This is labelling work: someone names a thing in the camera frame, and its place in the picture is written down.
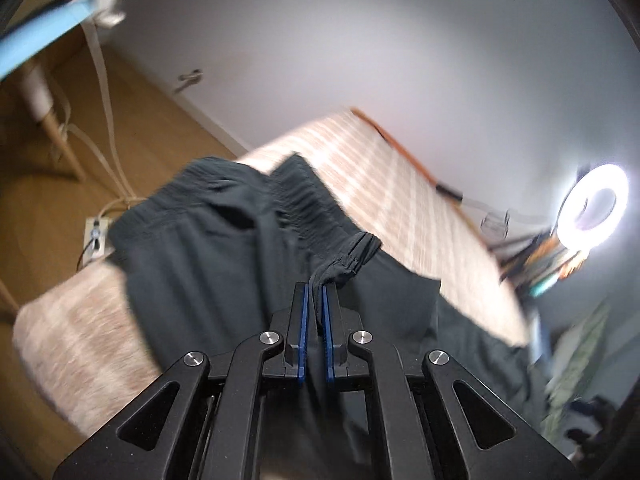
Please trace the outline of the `checkered beige bed cover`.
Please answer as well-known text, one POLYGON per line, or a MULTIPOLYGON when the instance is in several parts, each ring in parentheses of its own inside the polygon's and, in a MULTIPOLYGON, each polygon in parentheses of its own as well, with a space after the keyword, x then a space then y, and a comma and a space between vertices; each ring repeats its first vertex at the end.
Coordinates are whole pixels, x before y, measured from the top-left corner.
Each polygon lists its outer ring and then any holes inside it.
MULTIPOLYGON (((509 346, 528 343, 524 315, 495 258, 366 118, 344 112, 310 122, 247 153, 242 163, 270 174, 293 154, 310 163, 342 211, 377 235, 388 254, 437 278, 458 311, 509 346)), ((124 276, 105 261, 25 304, 12 339, 40 394, 84 436, 160 372, 129 310, 124 276)))

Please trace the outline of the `green white striped pillow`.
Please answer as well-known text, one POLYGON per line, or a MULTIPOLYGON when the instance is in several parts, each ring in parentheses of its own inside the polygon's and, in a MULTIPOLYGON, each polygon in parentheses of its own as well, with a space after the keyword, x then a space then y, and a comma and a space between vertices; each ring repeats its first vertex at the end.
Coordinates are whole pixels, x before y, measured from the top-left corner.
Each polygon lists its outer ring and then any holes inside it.
POLYGON ((603 360, 610 312, 611 306, 602 301, 556 342, 546 385, 548 411, 541 423, 542 435, 553 444, 561 440, 570 402, 584 393, 603 360))

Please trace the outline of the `white power strip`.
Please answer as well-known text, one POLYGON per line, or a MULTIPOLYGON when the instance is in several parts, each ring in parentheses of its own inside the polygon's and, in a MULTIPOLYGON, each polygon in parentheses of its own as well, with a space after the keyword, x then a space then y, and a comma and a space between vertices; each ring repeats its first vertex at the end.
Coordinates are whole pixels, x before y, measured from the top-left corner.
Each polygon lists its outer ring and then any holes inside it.
POLYGON ((111 245, 107 240, 110 225, 111 219, 107 217, 93 217, 86 220, 84 241, 82 242, 82 252, 77 261, 77 270, 100 260, 111 250, 111 245))

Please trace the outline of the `light blue desk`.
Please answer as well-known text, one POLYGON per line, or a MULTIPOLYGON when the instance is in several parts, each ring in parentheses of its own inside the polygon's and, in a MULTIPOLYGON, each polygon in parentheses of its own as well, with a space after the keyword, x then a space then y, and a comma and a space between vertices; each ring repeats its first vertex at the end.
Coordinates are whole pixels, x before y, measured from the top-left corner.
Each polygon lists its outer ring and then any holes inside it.
POLYGON ((52 94, 37 54, 66 32, 91 18, 95 10, 94 0, 61 3, 17 26, 1 39, 1 79, 17 73, 18 90, 32 118, 43 128, 80 182, 86 180, 86 173, 61 133, 52 94))

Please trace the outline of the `hanging colourful clothes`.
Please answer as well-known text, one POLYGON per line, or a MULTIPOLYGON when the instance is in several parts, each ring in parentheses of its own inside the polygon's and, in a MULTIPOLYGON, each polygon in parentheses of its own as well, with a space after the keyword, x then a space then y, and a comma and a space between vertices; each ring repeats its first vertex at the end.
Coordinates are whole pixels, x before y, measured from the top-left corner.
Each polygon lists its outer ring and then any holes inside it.
POLYGON ((550 231, 495 244, 491 251, 522 245, 518 252, 499 259, 500 281, 507 281, 518 300, 538 298, 555 284, 579 270, 590 255, 589 249, 568 249, 550 231))

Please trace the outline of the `dark green pants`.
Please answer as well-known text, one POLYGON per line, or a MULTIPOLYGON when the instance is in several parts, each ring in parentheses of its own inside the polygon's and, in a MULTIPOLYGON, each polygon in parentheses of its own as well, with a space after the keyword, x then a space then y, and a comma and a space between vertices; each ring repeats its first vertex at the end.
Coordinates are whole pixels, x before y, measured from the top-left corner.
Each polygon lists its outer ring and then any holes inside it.
POLYGON ((297 283, 334 283, 343 307, 404 361, 445 350, 538 427, 544 387, 527 351, 455 309, 439 281, 406 269, 337 205, 303 157, 269 174, 206 157, 111 227, 113 260, 154 358, 216 356, 263 332, 297 283))

